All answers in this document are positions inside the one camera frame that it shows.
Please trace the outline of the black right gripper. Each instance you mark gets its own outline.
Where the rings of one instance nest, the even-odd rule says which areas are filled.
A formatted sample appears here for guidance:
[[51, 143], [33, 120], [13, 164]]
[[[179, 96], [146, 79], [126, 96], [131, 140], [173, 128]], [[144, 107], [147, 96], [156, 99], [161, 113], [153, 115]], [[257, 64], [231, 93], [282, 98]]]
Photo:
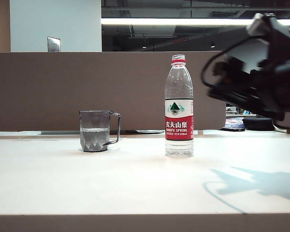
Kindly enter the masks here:
[[256, 14], [246, 30], [247, 38], [221, 54], [257, 39], [268, 45], [267, 58], [258, 62], [258, 70], [249, 73], [243, 70], [245, 63], [235, 57], [215, 63], [213, 76], [220, 80], [207, 84], [208, 96], [273, 120], [284, 120], [285, 113], [290, 112], [290, 27], [274, 14]]

